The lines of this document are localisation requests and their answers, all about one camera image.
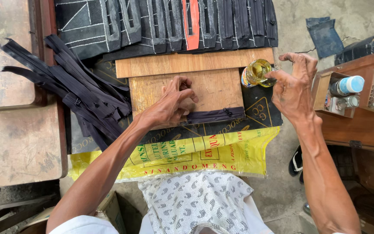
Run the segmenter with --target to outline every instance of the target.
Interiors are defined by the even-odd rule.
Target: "black shoe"
[[[291,161],[288,165],[288,171],[290,175],[296,176],[298,172],[303,169],[303,153],[301,151],[301,146],[299,145],[294,152]]]
[[[303,171],[301,171],[301,174],[300,174],[300,183],[301,183],[301,184],[304,184]]]

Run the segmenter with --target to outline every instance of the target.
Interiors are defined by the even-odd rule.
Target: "small glass bottle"
[[[276,83],[276,79],[267,79],[265,74],[275,71],[274,68],[265,59],[258,59],[249,64],[242,72],[241,82],[246,88],[256,85],[271,87]]]

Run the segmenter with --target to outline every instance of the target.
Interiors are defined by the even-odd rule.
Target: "person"
[[[314,222],[321,234],[360,234],[355,207],[325,144],[322,120],[313,110],[311,85],[317,60],[306,54],[286,53],[291,74],[269,72],[275,78],[272,102],[294,126],[304,161],[304,182]],[[107,221],[93,217],[114,184],[127,158],[154,126],[178,123],[186,114],[180,104],[199,100],[187,77],[176,76],[162,88],[159,101],[134,118],[130,126],[75,181],[56,205],[47,233],[117,233]],[[200,171],[171,178],[139,182],[148,204],[140,233],[272,233],[263,223],[240,178],[221,172]]]

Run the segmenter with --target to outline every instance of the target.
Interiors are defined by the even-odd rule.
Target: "stack of fabric pieces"
[[[59,95],[76,114],[83,135],[92,136],[100,149],[106,150],[108,144],[123,132],[118,121],[132,111],[129,100],[121,94],[129,88],[97,77],[56,35],[50,35],[44,41],[54,50],[60,66],[48,66],[9,39],[1,49],[30,70],[7,66],[3,72],[22,75]]]
[[[80,59],[277,47],[272,0],[55,0],[60,38]]]

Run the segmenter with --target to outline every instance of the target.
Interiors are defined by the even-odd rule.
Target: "yellow plastic bag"
[[[265,177],[265,148],[279,127],[230,132],[139,145],[130,155],[116,182],[170,176],[196,170],[226,171]],[[76,180],[101,151],[70,155],[69,176]]]

